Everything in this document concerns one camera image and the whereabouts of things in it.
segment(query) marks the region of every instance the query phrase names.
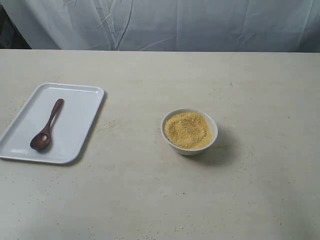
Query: tray rim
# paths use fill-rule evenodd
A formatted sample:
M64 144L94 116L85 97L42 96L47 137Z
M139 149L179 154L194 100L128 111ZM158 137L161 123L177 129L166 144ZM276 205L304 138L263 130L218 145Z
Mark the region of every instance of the tray rim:
M0 159L3 161L7 161L7 160L16 160L16 161L23 161L23 162L34 162L34 163L44 163L44 164L55 164L55 165L65 165L68 163L73 162L80 154L81 150L84 147L84 143L88 137L88 133L92 127L92 124L95 120L95 117L97 116L97 113L100 109L101 103L103 101L103 98L105 96L105 90L102 87L97 87L97 86L91 86L91 85L78 85L78 84L68 84L68 83L58 83L58 82L45 82L42 83L40 85L38 85L34 91L32 92L32 94L29 96L29 98L25 101L25 103L23 104L23 106L21 107L21 109L18 111L18 113L16 114L16 116L14 117L14 119L11 121L11 123L8 125L8 127L6 128L6 130L0 135L0 144L2 142L2 140L5 138L6 134L8 134L9 130L12 128L13 124L15 123L15 121L19 118L19 116L21 115L21 113L23 112L23 110L25 109L25 107L29 104L29 102L31 101L31 99L34 97L34 95L37 93L37 91L39 91L40 88L46 86L46 85L58 85L58 86L70 86L70 87L81 87L81 88L94 88L98 90L99 93L99 104L98 107L96 109L95 114L93 115L92 120L90 121L90 126L88 128L88 131L86 132L85 137L83 138L81 147L79 148L79 150L76 152L76 154L70 158L70 160L68 161L64 161L64 162L56 162L56 161L45 161L44 159L32 159L32 158L28 158L28 157L14 157L14 156L7 156L7 155L3 155L3 152L0 151Z

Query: seasoned breadcrumbs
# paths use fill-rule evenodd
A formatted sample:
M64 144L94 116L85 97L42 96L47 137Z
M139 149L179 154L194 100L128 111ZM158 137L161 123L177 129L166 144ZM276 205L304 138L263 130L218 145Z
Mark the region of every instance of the seasoned breadcrumbs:
M200 149L212 141L204 117L196 112L181 112L170 117L164 133L174 145L184 149Z

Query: brown spoon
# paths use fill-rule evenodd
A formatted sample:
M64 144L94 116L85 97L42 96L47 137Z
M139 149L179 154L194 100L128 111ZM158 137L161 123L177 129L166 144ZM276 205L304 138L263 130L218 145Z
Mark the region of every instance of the brown spoon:
M61 108L63 103L64 103L64 100L61 98L55 102L48 122L46 123L44 128L37 135L35 135L34 138L30 142L30 147L32 149L41 150L41 149L46 148L49 145L49 143L51 141L50 125L51 125L52 120L54 119L54 116L59 111L59 109Z

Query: white tray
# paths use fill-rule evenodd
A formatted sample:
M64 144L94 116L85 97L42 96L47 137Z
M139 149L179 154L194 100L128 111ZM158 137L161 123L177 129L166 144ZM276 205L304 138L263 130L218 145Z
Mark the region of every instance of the white tray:
M79 154L105 91L99 87L45 83L38 86L0 138L0 158L66 164ZM52 142L42 151L30 141L49 119L58 99L64 99L52 122Z

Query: white table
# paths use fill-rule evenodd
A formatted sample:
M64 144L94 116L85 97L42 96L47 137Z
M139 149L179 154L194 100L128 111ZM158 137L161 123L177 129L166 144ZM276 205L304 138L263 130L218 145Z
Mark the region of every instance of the white table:
M102 87L82 158L0 161L1 240L318 240L320 54L0 50L0 133L45 82ZM176 154L176 108L215 119Z

